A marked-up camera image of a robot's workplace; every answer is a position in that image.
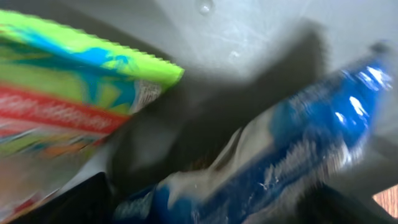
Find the green Haribo candy bag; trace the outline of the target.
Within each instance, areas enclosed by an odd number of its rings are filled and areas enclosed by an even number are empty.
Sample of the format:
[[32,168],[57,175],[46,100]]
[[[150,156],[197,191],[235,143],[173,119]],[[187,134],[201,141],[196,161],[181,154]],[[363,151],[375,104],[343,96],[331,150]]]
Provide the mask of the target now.
[[2,10],[1,222],[45,203],[182,75],[151,54]]

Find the blue snack wrapper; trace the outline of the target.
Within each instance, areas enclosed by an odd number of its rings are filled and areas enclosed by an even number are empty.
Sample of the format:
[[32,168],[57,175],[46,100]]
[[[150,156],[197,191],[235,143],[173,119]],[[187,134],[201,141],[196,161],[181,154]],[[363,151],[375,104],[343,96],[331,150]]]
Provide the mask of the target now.
[[119,144],[114,223],[263,222],[295,209],[368,135],[389,89],[388,50],[289,95],[295,62],[198,106],[180,87],[135,115]]

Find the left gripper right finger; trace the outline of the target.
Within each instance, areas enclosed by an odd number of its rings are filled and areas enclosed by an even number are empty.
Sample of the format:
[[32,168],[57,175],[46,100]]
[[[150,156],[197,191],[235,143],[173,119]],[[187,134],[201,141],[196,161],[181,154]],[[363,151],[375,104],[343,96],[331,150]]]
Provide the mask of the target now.
[[369,208],[327,185],[310,187],[295,207],[299,223],[391,224],[395,222],[380,208]]

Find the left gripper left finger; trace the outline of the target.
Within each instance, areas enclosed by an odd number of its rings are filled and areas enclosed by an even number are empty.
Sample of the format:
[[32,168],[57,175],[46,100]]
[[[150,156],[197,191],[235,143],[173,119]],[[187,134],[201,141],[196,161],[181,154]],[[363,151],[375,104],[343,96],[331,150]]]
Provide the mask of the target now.
[[111,192],[99,172],[49,202],[11,220],[10,224],[109,224]]

